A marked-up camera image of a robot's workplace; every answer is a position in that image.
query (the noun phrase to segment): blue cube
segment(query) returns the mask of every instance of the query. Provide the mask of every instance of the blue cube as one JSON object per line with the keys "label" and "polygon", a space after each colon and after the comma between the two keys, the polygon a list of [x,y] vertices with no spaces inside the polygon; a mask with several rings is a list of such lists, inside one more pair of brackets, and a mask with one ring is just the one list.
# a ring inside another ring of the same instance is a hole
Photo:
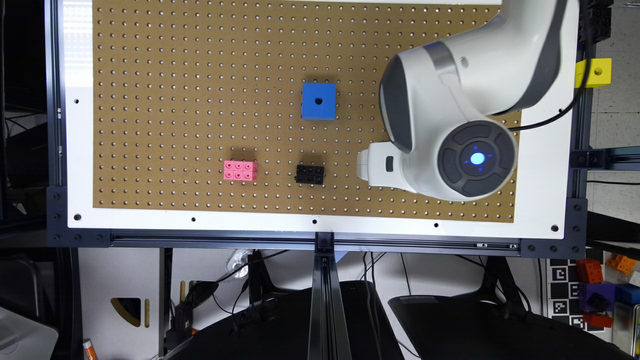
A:
{"label": "blue cube", "polygon": [[336,118],[336,84],[302,84],[302,118],[334,120]]}
{"label": "blue cube", "polygon": [[640,288],[631,284],[618,285],[616,301],[630,305],[640,304]]}

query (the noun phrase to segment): white border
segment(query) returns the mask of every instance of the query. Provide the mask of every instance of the white border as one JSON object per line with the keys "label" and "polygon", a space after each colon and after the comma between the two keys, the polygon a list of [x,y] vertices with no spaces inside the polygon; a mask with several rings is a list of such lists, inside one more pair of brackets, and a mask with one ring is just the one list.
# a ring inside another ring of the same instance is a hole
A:
{"label": "white border", "polygon": [[[437,3],[438,1],[420,1]],[[462,4],[496,4],[495,0]],[[520,138],[514,223],[415,220],[361,216],[238,213],[191,210],[93,208],[93,70],[91,0],[63,0],[64,96],[67,121],[67,219],[70,228],[332,231],[336,233],[528,237],[560,239],[564,233],[571,113]],[[538,105],[523,111],[524,124],[549,118],[573,96],[578,1],[562,25],[562,67]],[[82,214],[80,221],[74,214]],[[560,231],[552,232],[558,225]]]}

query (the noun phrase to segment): blue light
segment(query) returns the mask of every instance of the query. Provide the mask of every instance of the blue light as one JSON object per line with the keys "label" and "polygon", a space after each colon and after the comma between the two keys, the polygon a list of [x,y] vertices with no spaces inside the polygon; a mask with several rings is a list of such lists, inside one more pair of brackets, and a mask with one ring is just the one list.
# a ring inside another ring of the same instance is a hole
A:
{"label": "blue light", "polygon": [[471,163],[473,165],[481,165],[484,163],[485,156],[483,153],[474,153],[471,155]]}

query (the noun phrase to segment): black stand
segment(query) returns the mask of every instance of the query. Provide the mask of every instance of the black stand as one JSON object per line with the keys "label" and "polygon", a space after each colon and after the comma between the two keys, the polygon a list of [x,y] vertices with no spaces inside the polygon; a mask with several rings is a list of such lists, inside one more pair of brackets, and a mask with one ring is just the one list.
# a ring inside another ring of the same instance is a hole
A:
{"label": "black stand", "polygon": [[351,360],[333,233],[316,233],[307,359]]}

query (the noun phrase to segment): orange block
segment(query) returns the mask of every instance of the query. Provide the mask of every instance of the orange block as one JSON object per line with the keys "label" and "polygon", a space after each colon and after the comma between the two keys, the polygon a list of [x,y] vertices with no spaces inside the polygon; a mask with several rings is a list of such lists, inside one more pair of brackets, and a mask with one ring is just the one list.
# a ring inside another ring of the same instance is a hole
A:
{"label": "orange block", "polygon": [[582,320],[589,325],[600,326],[600,327],[608,327],[610,328],[613,325],[613,319],[606,316],[600,315],[596,313],[584,313],[582,315]]}
{"label": "orange block", "polygon": [[605,264],[624,274],[631,274],[633,267],[636,266],[636,260],[629,259],[626,256],[616,255],[615,258],[607,259]]}
{"label": "orange block", "polygon": [[604,281],[602,275],[602,267],[598,260],[586,258],[584,260],[576,261],[578,265],[578,276],[581,281],[589,284],[595,284]]}

